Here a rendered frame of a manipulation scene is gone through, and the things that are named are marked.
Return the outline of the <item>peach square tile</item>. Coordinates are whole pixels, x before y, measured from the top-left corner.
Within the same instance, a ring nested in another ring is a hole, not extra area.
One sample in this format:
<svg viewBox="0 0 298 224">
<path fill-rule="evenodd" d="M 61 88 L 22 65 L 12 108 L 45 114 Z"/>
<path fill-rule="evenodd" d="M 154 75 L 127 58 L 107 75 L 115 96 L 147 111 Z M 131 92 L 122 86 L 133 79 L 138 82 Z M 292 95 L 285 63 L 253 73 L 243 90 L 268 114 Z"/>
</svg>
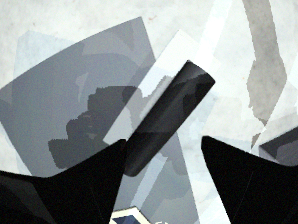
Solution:
<svg viewBox="0 0 298 224">
<path fill-rule="evenodd" d="M 114 210 L 110 224 L 150 224 L 148 218 L 140 212 L 137 206 L 129 209 Z"/>
</svg>

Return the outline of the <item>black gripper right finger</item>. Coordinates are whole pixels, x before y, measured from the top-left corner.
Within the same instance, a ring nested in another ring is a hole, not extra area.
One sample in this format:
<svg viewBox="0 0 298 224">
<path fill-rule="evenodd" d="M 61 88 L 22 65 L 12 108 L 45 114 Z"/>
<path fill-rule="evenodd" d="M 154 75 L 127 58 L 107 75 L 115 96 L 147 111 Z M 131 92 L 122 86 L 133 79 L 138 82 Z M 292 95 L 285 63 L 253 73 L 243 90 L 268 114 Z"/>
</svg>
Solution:
<svg viewBox="0 0 298 224">
<path fill-rule="evenodd" d="M 202 136 L 201 151 L 230 224 L 287 224 L 298 209 L 298 165 L 279 165 Z"/>
</svg>

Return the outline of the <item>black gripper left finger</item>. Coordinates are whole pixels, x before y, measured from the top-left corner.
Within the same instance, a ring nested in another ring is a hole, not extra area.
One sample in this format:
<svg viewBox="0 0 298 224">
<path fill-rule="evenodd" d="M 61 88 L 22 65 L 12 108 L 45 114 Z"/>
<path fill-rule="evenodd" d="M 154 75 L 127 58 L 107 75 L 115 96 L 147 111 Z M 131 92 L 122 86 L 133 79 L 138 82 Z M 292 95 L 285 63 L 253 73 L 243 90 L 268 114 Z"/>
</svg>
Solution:
<svg viewBox="0 0 298 224">
<path fill-rule="evenodd" d="M 0 204 L 48 224 L 110 224 L 126 155 L 126 139 L 120 139 L 59 175 L 0 171 Z"/>
</svg>

